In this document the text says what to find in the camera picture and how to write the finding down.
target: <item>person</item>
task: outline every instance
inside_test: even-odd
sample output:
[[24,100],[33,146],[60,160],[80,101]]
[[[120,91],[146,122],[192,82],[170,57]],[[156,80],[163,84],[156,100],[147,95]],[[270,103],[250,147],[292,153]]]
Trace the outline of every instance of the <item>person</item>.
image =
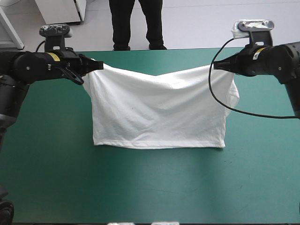
[[[163,0],[139,0],[142,12],[146,17],[149,49],[164,50],[161,10]],[[109,7],[112,13],[112,28],[114,51],[130,50],[130,17],[135,0],[109,0]]]

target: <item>black cable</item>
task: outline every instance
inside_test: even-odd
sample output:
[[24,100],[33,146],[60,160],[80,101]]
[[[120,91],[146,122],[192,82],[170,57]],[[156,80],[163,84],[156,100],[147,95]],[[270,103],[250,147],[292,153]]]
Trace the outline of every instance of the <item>black cable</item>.
[[18,0],[17,2],[15,2],[15,3],[13,3],[13,4],[10,4],[10,5],[8,5],[8,6],[4,6],[4,5],[0,5],[0,6],[2,6],[2,7],[9,7],[9,6],[13,6],[14,4],[17,4],[17,3],[20,2],[20,1],[22,1],[22,0]]
[[37,46],[37,49],[36,49],[36,53],[38,52],[38,49],[40,48],[40,46],[45,43],[45,41],[42,41],[41,43],[39,43],[39,45]]
[[296,116],[270,116],[270,115],[262,115],[262,114],[256,114],[256,113],[251,113],[251,112],[246,112],[246,111],[242,111],[242,110],[238,110],[238,109],[234,109],[234,108],[231,108],[227,105],[225,105],[223,102],[221,102],[219,99],[217,99],[217,97],[215,96],[214,92],[212,91],[212,88],[211,88],[211,81],[210,81],[210,77],[211,77],[211,69],[212,69],[212,65],[215,61],[215,59],[217,58],[217,56],[220,54],[220,52],[225,48],[225,46],[233,41],[234,39],[230,39],[229,41],[227,41],[221,48],[220,50],[217,52],[217,54],[215,55],[215,57],[212,59],[211,61],[211,64],[210,64],[210,71],[209,71],[209,74],[208,74],[208,84],[209,84],[209,87],[210,87],[210,92],[212,94],[212,96],[214,97],[214,99],[219,102],[222,106],[226,107],[227,109],[230,109],[232,111],[235,111],[235,112],[238,112],[238,113],[242,113],[242,114],[246,114],[246,115],[250,115],[250,116],[257,116],[257,117],[264,117],[264,118],[272,118],[272,119],[298,119],[298,117]]

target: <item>white cabinet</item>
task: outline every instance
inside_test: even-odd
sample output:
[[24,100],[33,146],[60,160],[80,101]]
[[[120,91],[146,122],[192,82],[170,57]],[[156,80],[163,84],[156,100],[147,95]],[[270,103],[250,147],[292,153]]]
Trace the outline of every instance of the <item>white cabinet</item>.
[[86,0],[35,0],[47,24],[84,20]]

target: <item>white floor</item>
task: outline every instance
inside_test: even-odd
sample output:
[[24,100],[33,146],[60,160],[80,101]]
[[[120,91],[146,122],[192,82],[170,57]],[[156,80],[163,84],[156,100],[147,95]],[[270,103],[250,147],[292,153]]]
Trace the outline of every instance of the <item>white floor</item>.
[[[44,25],[34,0],[21,0],[2,7],[25,44],[34,51],[43,40],[38,30]],[[275,45],[300,41],[300,0],[164,0],[162,12],[165,46],[168,49],[220,47],[232,38],[231,29],[238,19],[272,19]],[[73,37],[67,46],[76,51],[110,51],[113,48],[111,13],[108,0],[88,0],[85,21],[72,26]],[[131,18],[132,50],[148,49],[146,21],[136,1]],[[244,46],[236,40],[229,46]]]

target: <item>white cloth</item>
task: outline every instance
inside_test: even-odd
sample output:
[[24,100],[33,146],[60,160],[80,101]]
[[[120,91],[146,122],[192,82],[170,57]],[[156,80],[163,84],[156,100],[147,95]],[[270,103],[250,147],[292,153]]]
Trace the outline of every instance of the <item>white cloth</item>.
[[[95,145],[134,149],[224,147],[229,110],[217,103],[208,86],[209,66],[158,76],[117,69],[87,74]],[[239,93],[233,73],[215,70],[216,96],[234,107]]]

